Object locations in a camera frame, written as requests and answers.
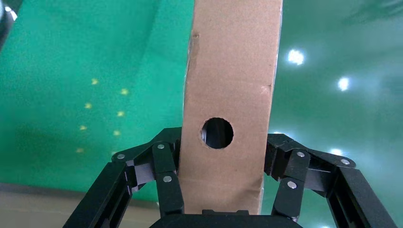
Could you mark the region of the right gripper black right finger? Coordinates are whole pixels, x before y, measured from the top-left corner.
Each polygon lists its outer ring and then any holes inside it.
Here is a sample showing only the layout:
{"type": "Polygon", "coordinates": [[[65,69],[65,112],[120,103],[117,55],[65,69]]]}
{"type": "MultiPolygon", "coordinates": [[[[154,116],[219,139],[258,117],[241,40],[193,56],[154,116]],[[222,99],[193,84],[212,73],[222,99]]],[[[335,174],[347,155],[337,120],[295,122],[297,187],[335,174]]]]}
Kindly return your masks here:
{"type": "Polygon", "coordinates": [[[338,228],[389,228],[391,217],[356,163],[303,146],[285,134],[267,137],[264,172],[280,183],[272,215],[296,223],[304,189],[326,198],[338,228]]]}

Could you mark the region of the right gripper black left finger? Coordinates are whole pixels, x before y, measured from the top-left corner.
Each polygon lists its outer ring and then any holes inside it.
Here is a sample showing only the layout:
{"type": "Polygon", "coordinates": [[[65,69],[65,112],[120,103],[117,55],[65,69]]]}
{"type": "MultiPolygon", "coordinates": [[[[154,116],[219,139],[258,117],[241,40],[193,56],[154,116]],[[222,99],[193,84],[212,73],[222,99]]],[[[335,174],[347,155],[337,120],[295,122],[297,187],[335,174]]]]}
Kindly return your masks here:
{"type": "Polygon", "coordinates": [[[155,181],[160,216],[184,213],[177,176],[181,127],[165,128],[150,142],[112,156],[78,206],[66,228],[117,228],[134,193],[155,181]]]}

